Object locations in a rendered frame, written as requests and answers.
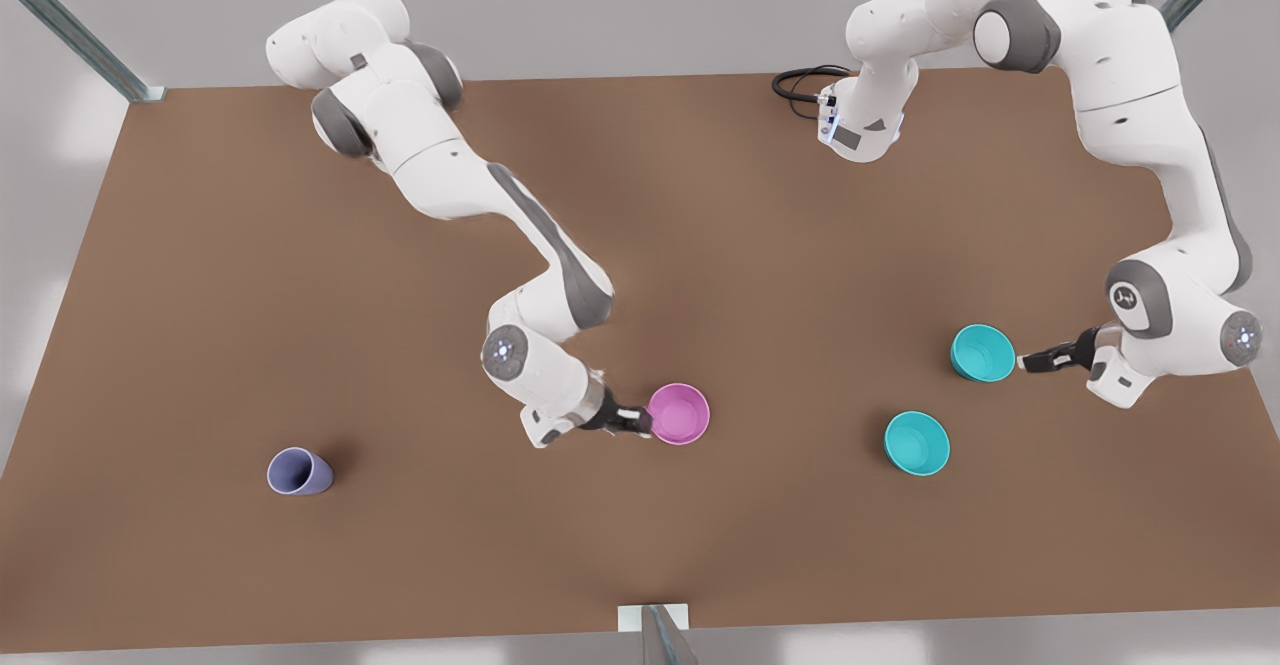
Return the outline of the teal bowl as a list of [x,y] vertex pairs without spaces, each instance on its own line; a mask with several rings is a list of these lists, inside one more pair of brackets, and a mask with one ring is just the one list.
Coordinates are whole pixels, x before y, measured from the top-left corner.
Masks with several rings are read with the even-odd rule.
[[943,425],[919,411],[892,416],[884,428],[883,445],[887,459],[899,471],[919,477],[940,473],[951,455],[951,441]]
[[998,382],[1018,364],[1012,341],[987,324],[969,324],[955,334],[950,345],[952,368],[974,382]]

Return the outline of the pink bowl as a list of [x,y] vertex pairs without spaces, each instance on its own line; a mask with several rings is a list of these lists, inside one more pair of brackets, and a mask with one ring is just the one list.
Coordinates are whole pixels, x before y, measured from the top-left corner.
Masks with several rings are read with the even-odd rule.
[[650,396],[646,411],[652,416],[652,434],[672,445],[700,440],[710,423],[709,402],[691,384],[666,384]]

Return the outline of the lavender cup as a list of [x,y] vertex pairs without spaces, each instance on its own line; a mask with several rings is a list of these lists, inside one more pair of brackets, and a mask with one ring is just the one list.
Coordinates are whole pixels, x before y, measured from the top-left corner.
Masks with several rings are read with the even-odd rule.
[[278,495],[308,496],[330,489],[334,473],[323,457],[307,448],[283,448],[270,460],[269,487]]

